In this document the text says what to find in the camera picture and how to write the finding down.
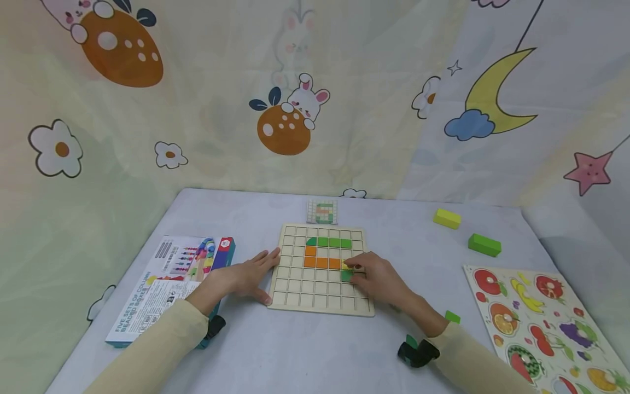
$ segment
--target bunny illustration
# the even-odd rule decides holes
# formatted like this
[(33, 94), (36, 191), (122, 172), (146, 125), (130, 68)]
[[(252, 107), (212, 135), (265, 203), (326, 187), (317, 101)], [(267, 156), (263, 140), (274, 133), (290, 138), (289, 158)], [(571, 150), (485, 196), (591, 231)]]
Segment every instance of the bunny illustration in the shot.
[(313, 93), (313, 78), (305, 72), (300, 74), (299, 79), (300, 87), (291, 93), (287, 102), (282, 103), (282, 110), (286, 113), (292, 113), (294, 109), (300, 111), (304, 116), (304, 127), (314, 130), (320, 107), (328, 101), (330, 92), (321, 89)]
[(103, 0), (42, 0), (42, 4), (61, 26), (70, 31), (77, 43), (88, 40), (88, 32), (81, 26), (85, 15), (92, 11), (105, 19), (114, 15), (114, 8)]

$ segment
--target child's hand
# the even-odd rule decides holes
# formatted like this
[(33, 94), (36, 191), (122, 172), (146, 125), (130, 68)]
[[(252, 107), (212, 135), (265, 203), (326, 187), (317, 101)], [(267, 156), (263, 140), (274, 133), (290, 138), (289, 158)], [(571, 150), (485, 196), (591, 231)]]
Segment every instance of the child's hand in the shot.
[(203, 282), (187, 297), (189, 303), (204, 315), (209, 315), (214, 306), (229, 293), (252, 296), (258, 302), (269, 305), (272, 298), (258, 284), (265, 274), (280, 263), (280, 248), (271, 253), (263, 250), (242, 264), (210, 271)]
[(402, 308), (415, 294), (409, 290), (392, 265), (376, 253), (362, 253), (346, 260), (349, 267), (365, 267), (366, 277), (353, 275), (351, 282), (370, 297)]

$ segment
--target beige sleeve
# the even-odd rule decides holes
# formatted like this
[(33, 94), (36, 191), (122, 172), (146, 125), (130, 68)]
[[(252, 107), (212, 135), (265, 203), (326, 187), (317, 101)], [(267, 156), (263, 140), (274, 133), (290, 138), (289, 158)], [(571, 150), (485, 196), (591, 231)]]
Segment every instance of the beige sleeve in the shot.
[(207, 332), (208, 318), (188, 301), (177, 300), (105, 368), (85, 393), (157, 393)]
[(536, 394), (527, 380), (459, 324), (450, 323), (441, 335), (428, 341), (440, 351), (434, 361), (438, 369), (468, 394)]

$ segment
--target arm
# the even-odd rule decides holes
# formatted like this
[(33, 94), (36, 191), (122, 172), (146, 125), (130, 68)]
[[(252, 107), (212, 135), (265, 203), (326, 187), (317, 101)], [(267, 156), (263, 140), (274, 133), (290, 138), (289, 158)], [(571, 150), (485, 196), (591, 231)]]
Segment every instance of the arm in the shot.
[(411, 291), (394, 267), (374, 253), (346, 260), (364, 266), (366, 277), (352, 282), (369, 296), (405, 312), (439, 351), (435, 365), (451, 382), (468, 394), (535, 394), (535, 390), (508, 364), (475, 341), (458, 324), (449, 323), (427, 301)]
[(258, 288), (267, 271), (278, 265), (280, 249), (251, 260), (210, 271), (186, 300), (177, 300), (160, 319), (126, 348), (85, 391), (87, 394), (157, 393), (181, 359), (208, 331), (207, 316), (226, 294), (252, 296), (269, 305)]

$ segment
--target crescent moon illustration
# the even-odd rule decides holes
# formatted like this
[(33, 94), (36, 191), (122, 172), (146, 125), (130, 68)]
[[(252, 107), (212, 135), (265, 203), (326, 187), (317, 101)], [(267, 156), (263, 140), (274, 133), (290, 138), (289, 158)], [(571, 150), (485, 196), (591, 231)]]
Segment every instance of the crescent moon illustration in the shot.
[(502, 57), (490, 66), (472, 86), (466, 98), (466, 110), (476, 109), (487, 113), (490, 121), (494, 122), (492, 134), (498, 134), (528, 124), (538, 115), (514, 116), (504, 112), (499, 107), (499, 91), (501, 85), (512, 70), (536, 48), (514, 52)]

